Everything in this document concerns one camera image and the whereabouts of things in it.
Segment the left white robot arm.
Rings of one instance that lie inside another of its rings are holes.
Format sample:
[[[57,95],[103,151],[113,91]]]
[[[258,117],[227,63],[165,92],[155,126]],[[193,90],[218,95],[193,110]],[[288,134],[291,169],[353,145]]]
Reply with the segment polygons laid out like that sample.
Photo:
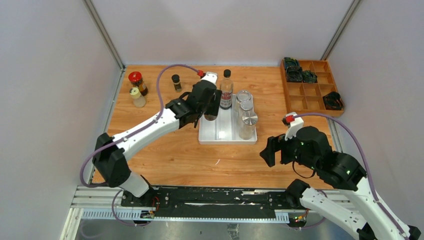
[[[217,115],[220,93],[215,81],[203,78],[190,92],[171,100],[162,111],[139,125],[114,136],[100,135],[92,163],[105,184],[131,193],[140,206],[149,206],[153,201],[151,186],[130,169],[128,161],[158,138],[186,125],[197,125],[205,113]]]

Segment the white-lid spice shaker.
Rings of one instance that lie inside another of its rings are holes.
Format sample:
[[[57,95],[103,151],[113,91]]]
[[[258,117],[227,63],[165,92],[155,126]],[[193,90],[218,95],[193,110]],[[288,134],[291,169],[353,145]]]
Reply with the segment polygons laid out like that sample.
[[[251,100],[243,100],[240,103],[238,103],[238,109],[237,109],[237,125],[240,127],[243,123],[242,121],[242,115],[245,112],[249,112],[253,109],[254,105]]]

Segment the brown jar white lid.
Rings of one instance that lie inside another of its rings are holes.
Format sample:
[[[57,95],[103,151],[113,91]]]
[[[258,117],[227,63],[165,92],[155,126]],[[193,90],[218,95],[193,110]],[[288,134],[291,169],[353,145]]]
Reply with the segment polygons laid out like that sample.
[[[217,114],[205,114],[204,118],[207,121],[215,121],[217,119],[218,115]]]

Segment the silver-lid glass jar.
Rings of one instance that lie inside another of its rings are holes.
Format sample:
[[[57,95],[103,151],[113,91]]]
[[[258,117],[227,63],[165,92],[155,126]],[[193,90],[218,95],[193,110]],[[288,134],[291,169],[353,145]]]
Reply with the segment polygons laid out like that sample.
[[[242,140],[251,139],[255,134],[257,122],[258,115],[253,110],[244,111],[240,117],[239,137]]]

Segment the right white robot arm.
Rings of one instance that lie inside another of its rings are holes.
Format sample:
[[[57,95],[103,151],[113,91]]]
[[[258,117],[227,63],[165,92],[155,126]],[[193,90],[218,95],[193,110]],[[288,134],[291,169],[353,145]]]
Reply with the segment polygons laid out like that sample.
[[[325,198],[301,179],[286,189],[285,201],[292,209],[313,210],[349,233],[356,240],[417,240],[421,231],[403,223],[384,201],[372,194],[370,176],[353,156],[332,150],[327,136],[313,126],[302,127],[291,139],[285,134],[267,139],[260,156],[269,167],[298,163],[314,171],[326,184],[337,189],[355,206],[357,213]]]

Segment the white divided plastic tray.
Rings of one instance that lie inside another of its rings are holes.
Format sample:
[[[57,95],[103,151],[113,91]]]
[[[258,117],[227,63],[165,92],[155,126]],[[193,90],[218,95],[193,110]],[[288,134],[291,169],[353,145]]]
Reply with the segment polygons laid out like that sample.
[[[235,94],[232,96],[232,106],[229,109],[219,109],[217,119],[208,121],[203,116],[200,119],[198,141],[202,145],[254,145],[256,144],[257,130],[251,139],[243,140],[239,137],[240,127],[237,124],[237,111],[234,110]]]

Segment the clear lidded glass jar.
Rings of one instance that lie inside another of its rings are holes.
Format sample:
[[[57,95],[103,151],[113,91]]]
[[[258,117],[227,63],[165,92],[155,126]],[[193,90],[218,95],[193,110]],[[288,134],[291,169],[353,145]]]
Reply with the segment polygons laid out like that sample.
[[[240,109],[242,102],[251,102],[252,94],[247,90],[240,90],[237,94],[234,95],[234,110],[238,111]]]

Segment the black-cap clear sauce bottle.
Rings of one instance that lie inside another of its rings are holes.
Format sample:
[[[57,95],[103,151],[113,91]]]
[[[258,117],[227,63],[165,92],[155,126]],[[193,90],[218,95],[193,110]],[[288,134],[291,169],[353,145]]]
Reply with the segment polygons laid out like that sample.
[[[223,71],[223,79],[220,82],[220,108],[223,110],[227,110],[232,106],[234,82],[231,80],[231,74],[230,69],[225,69]]]

